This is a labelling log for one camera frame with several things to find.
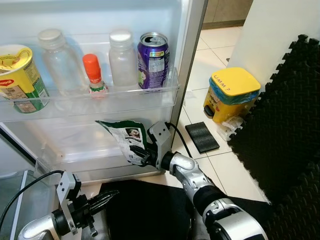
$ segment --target wall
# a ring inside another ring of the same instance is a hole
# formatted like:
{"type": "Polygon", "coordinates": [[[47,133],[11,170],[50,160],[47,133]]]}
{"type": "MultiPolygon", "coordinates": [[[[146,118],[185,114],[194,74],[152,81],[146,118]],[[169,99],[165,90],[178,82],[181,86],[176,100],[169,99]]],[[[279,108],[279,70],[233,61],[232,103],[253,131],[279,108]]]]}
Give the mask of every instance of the wall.
{"type": "Polygon", "coordinates": [[[202,29],[242,26],[253,0],[208,0],[202,29]]]}
{"type": "Polygon", "coordinates": [[[320,39],[319,0],[254,0],[227,67],[246,69],[264,89],[300,34],[320,39]]]}

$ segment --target plastic bottle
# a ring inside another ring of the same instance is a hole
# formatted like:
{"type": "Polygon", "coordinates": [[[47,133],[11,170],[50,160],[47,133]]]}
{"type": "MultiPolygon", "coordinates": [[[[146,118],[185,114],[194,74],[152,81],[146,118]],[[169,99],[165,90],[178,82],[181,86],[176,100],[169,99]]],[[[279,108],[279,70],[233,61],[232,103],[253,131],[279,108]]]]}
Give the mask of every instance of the plastic bottle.
{"type": "Polygon", "coordinates": [[[38,34],[44,63],[59,92],[64,96],[87,92],[88,84],[75,50],[58,29],[46,29],[38,34]]]}
{"type": "Polygon", "coordinates": [[[85,72],[90,80],[89,93],[96,95],[98,93],[107,93],[108,88],[101,78],[101,69],[98,57],[94,54],[86,54],[82,58],[85,72]]]}
{"type": "Polygon", "coordinates": [[[110,33],[109,62],[116,90],[138,89],[138,63],[132,34],[127,30],[110,33]]]}

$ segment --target white wall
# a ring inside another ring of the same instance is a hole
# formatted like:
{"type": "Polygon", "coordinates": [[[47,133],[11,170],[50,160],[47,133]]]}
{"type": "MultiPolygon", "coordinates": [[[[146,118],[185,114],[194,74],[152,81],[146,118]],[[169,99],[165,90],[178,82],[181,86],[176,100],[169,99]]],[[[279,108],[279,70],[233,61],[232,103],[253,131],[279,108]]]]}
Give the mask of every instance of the white wall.
{"type": "Polygon", "coordinates": [[[0,137],[0,178],[23,170],[34,170],[34,167],[0,137]]]}
{"type": "Polygon", "coordinates": [[[246,69],[264,90],[300,34],[320,39],[320,0],[254,0],[227,67],[246,69]]]}

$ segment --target trash can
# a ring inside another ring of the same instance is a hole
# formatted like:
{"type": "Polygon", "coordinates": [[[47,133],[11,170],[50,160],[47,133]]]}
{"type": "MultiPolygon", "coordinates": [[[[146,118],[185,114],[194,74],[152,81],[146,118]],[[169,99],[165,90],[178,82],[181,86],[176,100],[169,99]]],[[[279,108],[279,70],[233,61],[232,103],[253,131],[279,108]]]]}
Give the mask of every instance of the trash can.
{"type": "Polygon", "coordinates": [[[211,75],[209,83],[203,107],[207,114],[211,111],[215,123],[241,116],[245,106],[256,100],[261,87],[260,83],[241,67],[216,71],[211,75]]]}

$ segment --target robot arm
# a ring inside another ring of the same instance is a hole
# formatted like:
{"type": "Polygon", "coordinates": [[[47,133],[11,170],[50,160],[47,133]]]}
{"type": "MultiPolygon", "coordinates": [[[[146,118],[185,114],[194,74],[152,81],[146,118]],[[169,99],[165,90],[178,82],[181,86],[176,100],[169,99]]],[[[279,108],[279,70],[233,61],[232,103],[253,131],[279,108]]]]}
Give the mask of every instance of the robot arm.
{"type": "Polygon", "coordinates": [[[268,239],[260,224],[215,186],[194,159],[167,152],[161,166],[182,183],[212,240],[268,239]]]}
{"type": "Polygon", "coordinates": [[[19,240],[60,240],[61,236],[72,232],[77,234],[78,228],[89,226],[91,236],[98,232],[94,227],[93,215],[104,209],[108,201],[119,192],[116,190],[102,192],[87,199],[85,195],[77,197],[81,182],[71,172],[64,172],[56,189],[61,209],[28,223],[20,231],[19,240]]]}
{"type": "MultiPolygon", "coordinates": [[[[158,122],[148,131],[153,144],[148,149],[130,146],[143,158],[143,166],[152,165],[175,176],[193,203],[213,240],[268,240],[260,224],[247,212],[235,205],[199,168],[198,163],[180,153],[171,152],[171,134],[164,122],[158,122]]],[[[81,182],[64,172],[57,187],[62,209],[28,223],[20,232],[19,240],[59,240],[61,236],[78,228],[90,227],[91,236],[98,233],[93,215],[101,211],[118,191],[103,192],[91,199],[77,197],[81,182]]]]}
{"type": "Polygon", "coordinates": [[[145,165],[167,170],[182,183],[212,240],[268,240],[261,225],[215,186],[194,159],[171,152],[171,134],[164,122],[147,132],[153,145],[147,150],[131,146],[131,150],[143,157],[145,165]]]}

